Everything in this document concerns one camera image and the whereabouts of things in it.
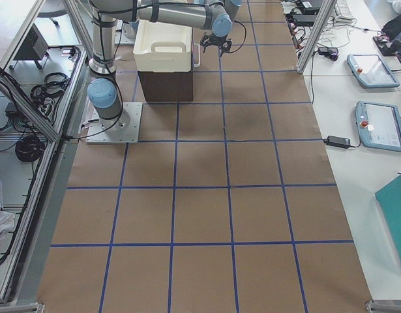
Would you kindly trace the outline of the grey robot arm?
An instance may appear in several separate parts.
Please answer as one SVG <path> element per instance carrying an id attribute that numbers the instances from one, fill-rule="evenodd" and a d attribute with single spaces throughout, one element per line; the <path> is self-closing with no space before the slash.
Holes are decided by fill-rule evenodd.
<path id="1" fill-rule="evenodd" d="M 90 1 L 93 17 L 94 79 L 87 96 L 98 113 L 102 131 L 124 130 L 130 123 L 115 79 L 117 22 L 137 25 L 133 53 L 148 102 L 191 102 L 194 29 L 204 34 L 203 48 L 231 50 L 231 32 L 240 1 Z"/>

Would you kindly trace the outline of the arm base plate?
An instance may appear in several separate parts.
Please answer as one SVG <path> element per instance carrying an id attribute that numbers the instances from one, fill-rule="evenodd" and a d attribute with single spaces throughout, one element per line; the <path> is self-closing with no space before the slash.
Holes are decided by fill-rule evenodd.
<path id="1" fill-rule="evenodd" d="M 105 120 L 100 119 L 95 108 L 93 108 L 85 141 L 88 144 L 122 144 L 138 143 L 142 102 L 125 102 L 120 118 Z"/>

